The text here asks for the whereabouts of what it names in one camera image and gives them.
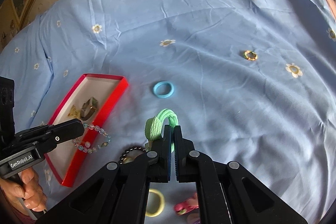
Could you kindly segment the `person's left hand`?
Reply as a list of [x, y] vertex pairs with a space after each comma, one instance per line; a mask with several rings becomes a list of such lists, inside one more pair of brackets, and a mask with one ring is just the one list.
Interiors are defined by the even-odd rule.
[[1, 178], [1, 188], [10, 205], [24, 215], [28, 210], [43, 211], [46, 209], [47, 197], [39, 185], [39, 176], [33, 168], [21, 172], [22, 185]]

